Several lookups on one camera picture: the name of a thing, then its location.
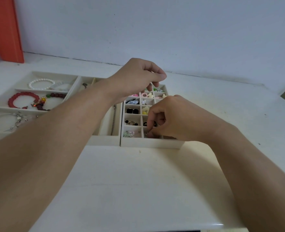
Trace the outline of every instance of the table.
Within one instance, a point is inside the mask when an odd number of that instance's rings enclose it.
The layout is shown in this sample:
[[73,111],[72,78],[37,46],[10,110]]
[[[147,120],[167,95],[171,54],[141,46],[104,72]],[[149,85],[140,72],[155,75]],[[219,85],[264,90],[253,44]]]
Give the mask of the table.
[[[26,53],[0,62],[0,94],[30,71],[109,77],[120,66]],[[168,73],[180,94],[242,133],[285,172],[285,100],[264,86]],[[242,227],[212,150],[86,146],[64,185],[30,230],[174,231]]]

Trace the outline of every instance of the person's right hand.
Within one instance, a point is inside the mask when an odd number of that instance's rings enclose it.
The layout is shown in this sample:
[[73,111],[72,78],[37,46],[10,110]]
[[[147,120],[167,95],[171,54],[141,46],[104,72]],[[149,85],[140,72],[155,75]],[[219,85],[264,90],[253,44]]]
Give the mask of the person's right hand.
[[[156,128],[153,128],[154,121],[159,124]],[[207,143],[226,125],[229,123],[180,95],[167,96],[149,110],[147,137],[163,135]]]

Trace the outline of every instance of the red bead bracelet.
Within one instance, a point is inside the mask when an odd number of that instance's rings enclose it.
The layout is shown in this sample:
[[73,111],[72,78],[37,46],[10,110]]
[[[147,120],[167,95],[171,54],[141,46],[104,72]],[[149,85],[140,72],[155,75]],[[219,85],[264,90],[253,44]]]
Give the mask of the red bead bracelet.
[[51,98],[51,97],[56,97],[56,98],[62,98],[64,99],[66,97],[66,94],[58,94],[58,93],[50,93],[50,94],[47,94],[45,97],[42,97],[39,100],[37,101],[34,101],[34,103],[32,104],[33,107],[37,107],[37,110],[39,111],[50,111],[50,109],[46,110],[43,108],[47,98]]
[[13,104],[13,101],[15,101],[17,99],[17,97],[19,96],[31,96],[33,98],[35,98],[34,102],[38,102],[39,101],[39,96],[34,94],[34,93],[31,93],[31,92],[20,92],[20,93],[16,93],[14,94],[9,100],[8,100],[8,106],[11,107],[11,108],[20,108],[20,107],[16,107],[14,104]]

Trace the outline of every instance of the person's left hand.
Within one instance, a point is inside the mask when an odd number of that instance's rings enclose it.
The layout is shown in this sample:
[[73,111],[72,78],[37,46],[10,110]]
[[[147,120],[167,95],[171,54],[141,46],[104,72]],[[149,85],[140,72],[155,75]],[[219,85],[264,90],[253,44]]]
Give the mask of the person's left hand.
[[166,73],[154,62],[131,58],[108,80],[118,90],[116,91],[117,101],[122,102],[127,96],[144,92],[145,88],[152,91],[152,84],[158,87],[159,82],[165,80],[166,77]]

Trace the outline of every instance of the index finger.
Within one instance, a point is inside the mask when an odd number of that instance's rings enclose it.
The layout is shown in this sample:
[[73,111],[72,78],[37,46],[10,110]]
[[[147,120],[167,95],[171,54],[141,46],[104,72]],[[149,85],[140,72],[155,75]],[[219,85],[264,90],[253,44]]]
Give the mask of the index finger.
[[158,74],[166,75],[164,70],[162,68],[160,68],[159,66],[157,66],[154,62],[142,59],[141,60],[141,66],[142,66],[143,70],[152,71],[152,72],[155,72]]
[[160,102],[156,103],[155,105],[153,105],[152,107],[150,107],[149,113],[148,113],[148,120],[147,120],[148,131],[150,131],[153,128],[154,121],[156,119],[156,115],[158,113],[165,111],[165,108],[162,104],[163,104],[162,101],[160,101]]

